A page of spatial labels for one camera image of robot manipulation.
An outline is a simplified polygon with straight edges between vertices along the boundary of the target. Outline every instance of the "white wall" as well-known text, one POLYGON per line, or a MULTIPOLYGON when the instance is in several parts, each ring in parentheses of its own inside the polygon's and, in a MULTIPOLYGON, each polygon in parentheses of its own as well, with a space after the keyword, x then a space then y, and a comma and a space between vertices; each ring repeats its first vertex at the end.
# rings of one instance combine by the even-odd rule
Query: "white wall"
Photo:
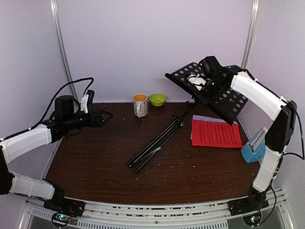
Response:
MULTIPOLYGON (((39 121, 66 83, 56 39, 50 1, 0 1, 0 137, 39 121)), ((42 178, 53 147, 17 158, 9 169, 42 178)), ((23 203, 15 195, 0 196, 0 228, 16 228, 23 203)))
POLYGON ((251 8, 250 0, 58 1, 72 77, 95 77, 95 102, 157 92, 190 99, 164 74, 208 55, 240 65, 251 8))
MULTIPOLYGON (((305 128, 305 1, 262 1, 259 26, 250 72, 273 91, 298 105, 305 128)), ((268 117, 249 103, 240 114, 242 122, 253 135, 269 125, 268 117)), ((301 153, 298 124, 288 151, 301 153)), ((283 187, 300 229, 304 228, 305 163, 287 156, 274 184, 283 187)))

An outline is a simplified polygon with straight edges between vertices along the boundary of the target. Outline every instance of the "green bowl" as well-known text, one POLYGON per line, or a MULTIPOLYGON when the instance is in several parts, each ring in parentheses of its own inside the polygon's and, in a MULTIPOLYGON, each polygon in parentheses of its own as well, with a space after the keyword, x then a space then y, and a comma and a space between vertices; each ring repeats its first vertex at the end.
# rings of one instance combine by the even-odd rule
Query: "green bowl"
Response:
POLYGON ((152 94, 149 96, 149 100, 151 101, 153 106, 162 106, 166 101, 166 96, 164 94, 152 94))

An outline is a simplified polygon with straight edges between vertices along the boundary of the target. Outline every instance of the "black cable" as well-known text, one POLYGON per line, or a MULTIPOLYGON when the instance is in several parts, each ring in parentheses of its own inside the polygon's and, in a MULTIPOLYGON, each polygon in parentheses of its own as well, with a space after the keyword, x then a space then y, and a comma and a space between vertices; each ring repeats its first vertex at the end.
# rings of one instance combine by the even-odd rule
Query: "black cable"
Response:
POLYGON ((302 156, 300 156, 299 154, 296 154, 296 153, 291 153, 291 152, 285 153, 284 156, 286 156, 286 155, 294 155, 294 156, 297 156, 297 157, 301 158, 304 161, 305 160, 305 152, 304 152, 304 140, 303 140, 303 129, 302 129, 302 124, 301 124, 301 118, 300 118, 300 116, 299 116, 299 114, 298 114, 298 112, 296 110, 295 110, 295 114, 297 116, 297 119, 299 121, 299 126, 300 126, 302 156))
POLYGON ((269 89, 268 87, 266 87, 265 85, 263 85, 262 83, 256 81, 259 85, 261 85, 264 89, 268 90, 269 92, 271 92, 272 94, 274 94, 277 98, 281 98, 277 93, 275 93, 274 91, 272 91, 271 89, 269 89))
POLYGON ((55 116, 55 111, 52 112, 52 114, 49 117, 49 120, 52 120, 54 118, 54 116, 55 116))
POLYGON ((277 201, 277 199, 276 199, 276 194, 275 194, 275 191, 273 190, 273 188, 272 188, 271 185, 270 185, 270 188, 271 188, 271 190, 272 190, 272 192, 273 192, 273 194, 274 194, 274 202, 275 202, 275 203, 274 203, 273 208, 271 209, 269 215, 268 215, 262 222, 260 222, 260 223, 258 224, 259 226, 261 226, 263 223, 266 222, 266 220, 271 216, 272 212, 274 211, 274 209, 275 209, 275 207, 276 207, 276 201, 277 201))
POLYGON ((244 70, 248 73, 248 75, 250 76, 251 79, 255 80, 254 76, 249 72, 248 69, 244 69, 244 70))
POLYGON ((57 207, 57 206, 54 206, 53 204, 51 204, 51 203, 50 203, 49 201, 47 201, 46 199, 43 199, 43 198, 40 198, 40 197, 39 197, 38 199, 41 200, 41 201, 43 201, 43 202, 46 202, 47 204, 49 204, 49 205, 51 205, 52 207, 56 208, 60 213, 64 213, 65 215, 72 217, 71 213, 66 212, 65 210, 62 210, 62 209, 60 209, 60 208, 57 207))
MULTIPOLYGON (((45 116, 47 115, 47 113, 48 113, 48 111, 49 111, 49 109, 50 109, 50 107, 51 107, 53 101, 55 100, 55 98, 56 98, 56 96, 59 94, 59 92, 62 91, 62 89, 64 89, 66 86, 68 86, 68 85, 70 85, 70 84, 78 83, 78 82, 81 82, 81 81, 87 81, 87 80, 91 80, 91 82, 90 82, 90 83, 88 84, 88 86, 86 87, 86 89, 85 89, 85 91, 84 91, 84 94, 85 94, 86 91, 87 91, 87 89, 91 86, 91 84, 92 84, 93 81, 94 81, 94 78, 93 78, 93 77, 81 78, 81 79, 78 79, 78 80, 74 80, 74 81, 68 82, 68 83, 66 83, 65 85, 63 85, 63 86, 55 93, 55 95, 52 97, 52 99, 51 99, 51 101, 50 101, 50 103, 49 103, 49 105, 48 105, 48 107, 47 107, 45 113, 43 114, 42 118, 39 120, 38 123, 36 123, 36 124, 35 124, 34 126, 32 126, 30 129, 36 128, 36 127, 44 120, 44 118, 45 118, 45 116)), ((26 130, 22 130, 22 131, 20 131, 20 132, 14 133, 14 134, 12 134, 12 135, 9 135, 9 136, 5 137, 4 140, 9 139, 9 138, 14 137, 14 136, 17 136, 17 135, 20 135, 20 134, 23 134, 23 133, 28 132, 28 131, 29 131, 29 129, 26 129, 26 130)))
POLYGON ((78 108, 80 109, 81 108, 80 102, 78 102, 75 98, 73 98, 73 101, 77 104, 78 108))

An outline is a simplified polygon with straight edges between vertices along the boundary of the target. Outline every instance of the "perforated black tray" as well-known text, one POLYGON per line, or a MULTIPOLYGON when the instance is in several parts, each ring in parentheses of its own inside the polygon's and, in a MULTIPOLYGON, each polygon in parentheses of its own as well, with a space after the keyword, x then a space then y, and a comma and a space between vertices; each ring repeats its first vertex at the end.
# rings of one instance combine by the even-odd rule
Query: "perforated black tray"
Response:
POLYGON ((220 118, 232 125, 248 99, 233 89, 221 91, 211 98, 204 97, 194 85, 186 81, 190 74, 200 74, 204 78, 201 67, 194 62, 171 74, 167 73, 165 76, 188 92, 193 99, 199 100, 220 118))

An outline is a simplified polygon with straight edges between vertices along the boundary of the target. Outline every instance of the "white backdrop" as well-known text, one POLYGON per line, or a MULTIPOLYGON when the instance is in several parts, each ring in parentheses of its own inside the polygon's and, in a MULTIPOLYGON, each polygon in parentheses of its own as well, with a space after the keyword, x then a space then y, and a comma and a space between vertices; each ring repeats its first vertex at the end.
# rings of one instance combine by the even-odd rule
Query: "white backdrop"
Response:
POLYGON ((250 0, 58 1, 72 77, 95 78, 95 102, 190 99, 164 74, 208 55, 240 65, 251 8, 250 0))

